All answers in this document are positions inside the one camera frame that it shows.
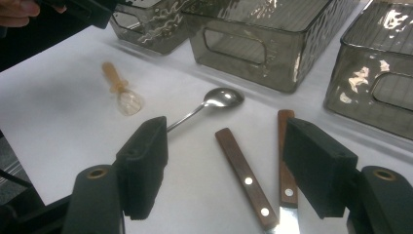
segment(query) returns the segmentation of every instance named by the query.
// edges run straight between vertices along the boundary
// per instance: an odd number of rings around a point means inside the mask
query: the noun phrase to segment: knife blade
[[[228,162],[232,166],[238,181],[257,215],[261,227],[265,233],[272,231],[279,223],[279,219],[267,200],[261,186],[258,183],[252,169],[249,167],[243,153],[240,150],[233,134],[226,128],[215,133]]]
[[[279,185],[280,185],[280,225],[277,234],[299,234],[298,224],[298,192],[294,176],[283,161],[283,146],[286,132],[286,120],[294,118],[294,111],[283,109],[278,114],[279,128]]]

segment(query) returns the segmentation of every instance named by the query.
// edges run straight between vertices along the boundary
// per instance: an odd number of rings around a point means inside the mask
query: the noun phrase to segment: spoon bowl
[[[187,114],[181,120],[167,127],[167,132],[171,131],[172,129],[176,128],[177,126],[182,124],[187,119],[194,116],[204,107],[220,107],[220,108],[234,107],[234,106],[240,105],[243,102],[244,102],[244,95],[240,93],[239,91],[236,91],[230,88],[213,89],[209,91],[208,93],[206,93],[204,101],[194,111]]]

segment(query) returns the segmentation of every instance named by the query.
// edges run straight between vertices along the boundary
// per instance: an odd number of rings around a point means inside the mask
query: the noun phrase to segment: human hand
[[[37,17],[40,7],[33,0],[0,0],[0,26],[22,27]]]

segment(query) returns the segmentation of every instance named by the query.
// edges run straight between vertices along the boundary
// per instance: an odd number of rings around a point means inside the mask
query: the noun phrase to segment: metal spoon
[[[139,96],[125,87],[128,81],[121,80],[115,66],[111,62],[105,62],[102,65],[103,72],[112,83],[111,93],[118,94],[118,107],[124,115],[133,115],[142,107]]]
[[[238,91],[229,88],[217,88],[209,91],[204,97],[204,101],[191,113],[187,114],[183,119],[171,124],[167,127],[167,132],[182,124],[185,120],[191,118],[204,107],[232,107],[237,106],[244,101],[244,95]]]

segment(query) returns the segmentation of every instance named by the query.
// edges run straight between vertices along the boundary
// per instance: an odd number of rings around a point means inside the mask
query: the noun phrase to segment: textured glass dish
[[[110,23],[119,39],[169,54],[188,38],[180,13],[190,0],[118,0]]]
[[[412,23],[412,3],[371,2],[342,37],[325,107],[413,139]]]
[[[357,0],[198,0],[183,9],[197,63],[293,93]]]

